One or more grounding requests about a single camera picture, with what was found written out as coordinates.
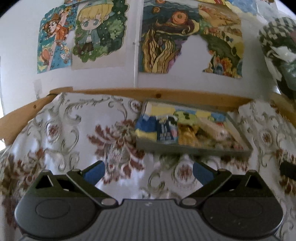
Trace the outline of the beige long snack pack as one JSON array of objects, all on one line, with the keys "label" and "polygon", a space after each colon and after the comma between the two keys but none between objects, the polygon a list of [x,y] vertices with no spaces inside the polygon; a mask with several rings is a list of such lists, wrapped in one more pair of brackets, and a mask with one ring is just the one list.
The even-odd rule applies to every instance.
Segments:
[{"label": "beige long snack pack", "polygon": [[229,132],[207,118],[197,117],[198,126],[217,142],[225,141]]}]

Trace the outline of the golden yellow snack bag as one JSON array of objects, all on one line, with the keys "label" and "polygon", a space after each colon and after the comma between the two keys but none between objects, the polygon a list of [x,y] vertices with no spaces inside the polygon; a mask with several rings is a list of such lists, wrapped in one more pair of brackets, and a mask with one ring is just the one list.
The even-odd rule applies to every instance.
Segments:
[{"label": "golden yellow snack bag", "polygon": [[178,144],[183,146],[198,147],[199,141],[196,133],[198,126],[178,124]]}]

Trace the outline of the dark blue snack packet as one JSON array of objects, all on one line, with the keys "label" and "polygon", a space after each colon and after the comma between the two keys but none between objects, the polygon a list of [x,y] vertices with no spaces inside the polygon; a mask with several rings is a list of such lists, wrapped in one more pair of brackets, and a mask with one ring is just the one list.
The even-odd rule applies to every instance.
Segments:
[{"label": "dark blue snack packet", "polygon": [[174,115],[157,116],[157,141],[176,144],[178,140],[178,118]]}]

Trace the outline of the floral white bed cover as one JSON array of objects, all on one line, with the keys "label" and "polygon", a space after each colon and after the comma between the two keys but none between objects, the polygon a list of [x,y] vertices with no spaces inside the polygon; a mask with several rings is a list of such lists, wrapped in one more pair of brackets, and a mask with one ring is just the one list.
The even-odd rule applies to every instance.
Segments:
[{"label": "floral white bed cover", "polygon": [[[20,238],[15,207],[44,169],[64,174],[104,161],[105,176],[97,187],[117,200],[181,199],[200,188],[193,157],[136,150],[134,127],[141,109],[132,98],[80,93],[59,94],[44,106],[1,152],[1,240]],[[295,240],[295,181],[280,174],[281,163],[295,163],[295,127],[277,105],[263,100],[248,102],[230,116],[252,145],[251,157],[210,156],[204,162],[234,174],[256,170],[283,209],[276,236]]]}]

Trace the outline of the grey tray with painted bottom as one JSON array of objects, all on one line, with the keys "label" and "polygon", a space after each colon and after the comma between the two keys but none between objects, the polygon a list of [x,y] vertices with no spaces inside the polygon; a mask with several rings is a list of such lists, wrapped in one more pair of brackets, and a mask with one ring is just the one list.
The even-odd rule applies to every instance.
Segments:
[{"label": "grey tray with painted bottom", "polygon": [[[197,117],[207,118],[224,127],[229,132],[229,137],[225,141],[217,142],[198,126],[198,147],[179,145],[178,140],[176,144],[163,144],[157,141],[157,116],[161,115],[174,115],[178,118],[178,124],[190,126],[198,126]],[[135,133],[137,148],[151,153],[240,158],[248,158],[252,153],[250,142],[229,114],[210,106],[148,99],[142,106]]]}]

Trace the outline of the bagged checkered bedding bundle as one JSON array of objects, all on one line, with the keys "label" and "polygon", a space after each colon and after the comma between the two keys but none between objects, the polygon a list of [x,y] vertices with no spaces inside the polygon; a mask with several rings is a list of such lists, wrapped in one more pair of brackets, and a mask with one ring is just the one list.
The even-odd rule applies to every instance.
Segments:
[{"label": "bagged checkered bedding bundle", "polygon": [[295,20],[283,16],[259,30],[264,59],[282,94],[295,100]]}]

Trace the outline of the blond chibi boy poster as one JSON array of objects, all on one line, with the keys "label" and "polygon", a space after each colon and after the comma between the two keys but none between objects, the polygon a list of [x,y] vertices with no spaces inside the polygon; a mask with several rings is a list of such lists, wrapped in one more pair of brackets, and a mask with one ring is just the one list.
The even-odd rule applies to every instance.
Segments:
[{"label": "blond chibi boy poster", "polygon": [[72,69],[123,67],[128,1],[87,1],[78,7]]}]

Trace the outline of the orange-haired girl poster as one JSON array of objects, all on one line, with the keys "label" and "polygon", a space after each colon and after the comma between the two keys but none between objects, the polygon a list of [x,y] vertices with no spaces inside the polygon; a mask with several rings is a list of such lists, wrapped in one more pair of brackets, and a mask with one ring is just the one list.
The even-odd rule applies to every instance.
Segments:
[{"label": "orange-haired girl poster", "polygon": [[37,73],[71,65],[71,48],[67,45],[69,33],[75,30],[77,5],[61,5],[51,9],[41,19],[38,47]]}]

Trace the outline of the torn landscape painting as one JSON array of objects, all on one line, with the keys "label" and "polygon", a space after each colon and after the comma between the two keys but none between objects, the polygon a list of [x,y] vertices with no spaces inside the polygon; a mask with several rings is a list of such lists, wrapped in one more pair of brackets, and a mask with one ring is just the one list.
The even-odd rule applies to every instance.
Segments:
[{"label": "torn landscape painting", "polygon": [[207,42],[211,60],[203,71],[242,78],[244,43],[241,19],[222,4],[199,3],[200,35]]}]

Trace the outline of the blue pixel poster top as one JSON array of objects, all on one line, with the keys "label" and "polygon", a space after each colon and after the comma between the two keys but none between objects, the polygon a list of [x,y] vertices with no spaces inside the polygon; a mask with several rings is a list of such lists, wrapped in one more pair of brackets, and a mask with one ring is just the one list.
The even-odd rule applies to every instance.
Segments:
[{"label": "blue pixel poster top", "polygon": [[253,0],[234,0],[225,1],[226,5],[231,9],[240,9],[244,13],[255,15],[264,15],[269,12],[277,11],[275,1],[253,1]]}]

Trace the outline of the swirly starry night painting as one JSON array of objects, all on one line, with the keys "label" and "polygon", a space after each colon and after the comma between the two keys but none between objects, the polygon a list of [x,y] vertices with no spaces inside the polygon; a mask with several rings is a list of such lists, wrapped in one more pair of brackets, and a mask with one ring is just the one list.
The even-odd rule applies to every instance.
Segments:
[{"label": "swirly starry night painting", "polygon": [[182,44],[200,29],[196,6],[171,1],[144,1],[139,43],[139,72],[167,74],[181,55]]}]

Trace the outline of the white wall pipe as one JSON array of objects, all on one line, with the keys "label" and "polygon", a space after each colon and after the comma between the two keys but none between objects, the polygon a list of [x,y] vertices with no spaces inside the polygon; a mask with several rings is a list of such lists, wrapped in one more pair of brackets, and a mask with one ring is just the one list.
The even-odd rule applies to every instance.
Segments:
[{"label": "white wall pipe", "polygon": [[142,15],[144,9],[144,1],[137,1],[137,18],[135,25],[135,40],[133,41],[134,46],[134,71],[133,71],[133,87],[138,87],[138,62],[139,62],[139,47],[141,41],[142,32]]}]

